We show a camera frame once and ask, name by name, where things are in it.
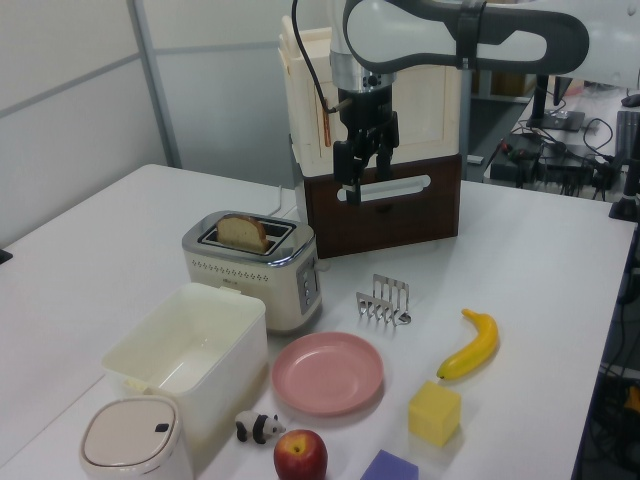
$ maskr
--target apple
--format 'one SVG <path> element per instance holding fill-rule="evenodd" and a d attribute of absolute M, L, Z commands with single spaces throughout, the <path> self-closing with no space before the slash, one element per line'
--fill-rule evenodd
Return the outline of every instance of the apple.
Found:
<path fill-rule="evenodd" d="M 328 461 L 327 447 L 311 430 L 285 433 L 273 451 L 280 480 L 324 480 Z"/>

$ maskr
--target dark wooden box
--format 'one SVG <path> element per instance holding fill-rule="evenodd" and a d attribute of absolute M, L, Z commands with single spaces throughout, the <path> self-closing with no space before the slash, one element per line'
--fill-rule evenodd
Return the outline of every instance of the dark wooden box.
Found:
<path fill-rule="evenodd" d="M 458 234 L 461 157 L 417 160 L 392 166 L 394 179 L 429 175 L 419 193 L 349 205 L 337 199 L 332 175 L 304 177 L 293 159 L 296 201 L 303 221 L 315 231 L 319 258 L 425 242 Z M 373 182 L 365 172 L 363 185 Z"/>

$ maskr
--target yellow sponge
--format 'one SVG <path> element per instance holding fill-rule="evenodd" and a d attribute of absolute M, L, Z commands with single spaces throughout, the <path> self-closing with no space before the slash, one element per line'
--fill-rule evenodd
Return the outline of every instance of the yellow sponge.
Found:
<path fill-rule="evenodd" d="M 459 393 L 425 383 L 409 402 L 409 431 L 442 447 L 460 423 Z"/>

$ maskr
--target sponge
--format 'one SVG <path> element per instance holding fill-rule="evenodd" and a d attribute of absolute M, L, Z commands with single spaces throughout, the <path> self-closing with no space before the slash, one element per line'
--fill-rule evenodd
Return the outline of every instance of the sponge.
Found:
<path fill-rule="evenodd" d="M 380 450 L 360 480 L 418 480 L 418 467 Z"/>
<path fill-rule="evenodd" d="M 427 382 L 409 402 L 409 431 L 442 447 L 460 423 L 461 406 L 459 393 Z"/>

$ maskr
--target purple sponge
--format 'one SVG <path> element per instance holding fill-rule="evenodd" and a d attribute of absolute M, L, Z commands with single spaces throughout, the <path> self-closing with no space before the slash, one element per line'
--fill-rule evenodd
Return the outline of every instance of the purple sponge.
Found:
<path fill-rule="evenodd" d="M 418 467 L 380 450 L 360 480 L 418 480 Z"/>

